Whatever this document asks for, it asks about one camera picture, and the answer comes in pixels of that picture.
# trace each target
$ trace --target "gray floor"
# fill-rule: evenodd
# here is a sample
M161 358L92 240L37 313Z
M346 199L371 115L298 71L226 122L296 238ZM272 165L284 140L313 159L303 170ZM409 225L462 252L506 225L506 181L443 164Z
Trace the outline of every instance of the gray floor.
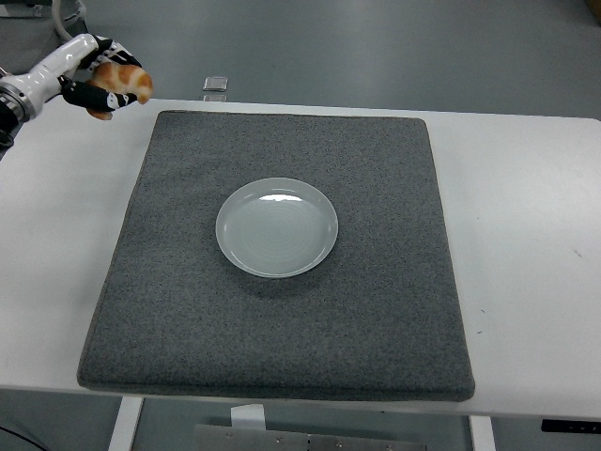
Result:
M584 0L85 3L90 32L132 51L152 74L158 98L201 99L205 77L225 75L229 101L601 119L601 26ZM17 70L27 62L8 57L7 42L0 39L0 66ZM113 398L3 391L0 425L53 450L106 449L116 405ZM137 443L170 443L177 420L189 425L185 414L198 407L173 406L146 405ZM229 407L212 406L221 418ZM173 415L161 419L164 412ZM390 427L402 435L388 414L329 415L280 411L273 425L350 435ZM206 418L203 412L193 421ZM162 428L152 426L159 422ZM601 449L598 436L543 434L538 420L495 419L493 426L502 451ZM77 437L85 447L70 442ZM8 440L0 435L3 451L31 449Z
M106 451L120 397L0 391L0 426L52 451ZM1 451L32 451L33 445L0 430Z

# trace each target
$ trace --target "plate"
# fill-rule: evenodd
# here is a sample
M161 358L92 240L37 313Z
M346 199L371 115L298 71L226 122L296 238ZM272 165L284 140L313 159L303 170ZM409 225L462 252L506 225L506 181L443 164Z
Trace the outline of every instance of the plate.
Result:
M338 235L338 218L317 188L295 179L261 179L227 198L215 232L222 252L242 270L291 277L328 255Z

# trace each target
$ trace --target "gray felt pad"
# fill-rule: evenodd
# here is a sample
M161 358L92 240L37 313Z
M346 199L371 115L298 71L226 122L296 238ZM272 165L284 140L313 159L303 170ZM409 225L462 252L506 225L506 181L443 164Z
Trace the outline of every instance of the gray felt pad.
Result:
M317 267L250 275L215 219L242 185L305 181L338 214ZM464 400L465 335L420 119L164 112L78 372L159 395Z

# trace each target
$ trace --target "table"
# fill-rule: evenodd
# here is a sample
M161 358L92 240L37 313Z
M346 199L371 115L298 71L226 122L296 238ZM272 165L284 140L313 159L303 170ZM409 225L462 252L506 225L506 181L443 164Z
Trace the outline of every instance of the table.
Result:
M601 124L561 117L153 100L98 122L53 100L0 162L0 388L85 390L89 321L154 121L172 109L422 118L476 393L385 408L600 416Z

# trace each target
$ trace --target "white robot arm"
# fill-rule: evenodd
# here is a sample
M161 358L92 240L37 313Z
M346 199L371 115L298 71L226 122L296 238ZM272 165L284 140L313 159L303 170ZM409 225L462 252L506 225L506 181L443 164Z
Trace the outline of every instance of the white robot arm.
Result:
M43 104L59 94L69 103L96 111L114 111L136 101L133 94L119 95L71 81L77 69L92 71L105 61L141 67L112 39L82 34L49 54L28 73L1 77L0 151L10 148L18 128L39 116Z

